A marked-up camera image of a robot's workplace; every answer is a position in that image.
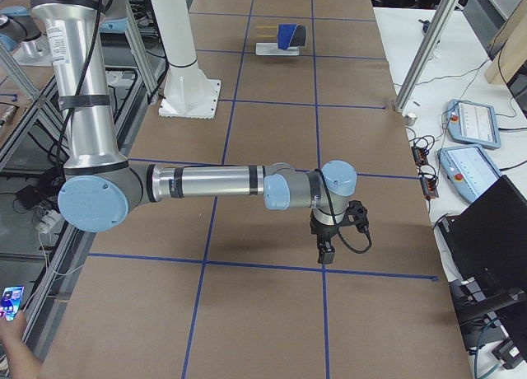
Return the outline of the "bystander hand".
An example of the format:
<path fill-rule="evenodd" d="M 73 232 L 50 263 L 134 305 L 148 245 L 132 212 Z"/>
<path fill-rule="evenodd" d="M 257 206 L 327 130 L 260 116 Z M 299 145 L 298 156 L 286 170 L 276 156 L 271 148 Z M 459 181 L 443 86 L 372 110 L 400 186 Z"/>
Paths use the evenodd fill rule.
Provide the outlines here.
<path fill-rule="evenodd" d="M 18 311 L 11 321 L 1 317 L 1 344 L 7 356 L 11 370 L 19 368 L 25 357 L 25 343 L 22 338 L 26 329 L 26 318 L 23 311 Z"/>

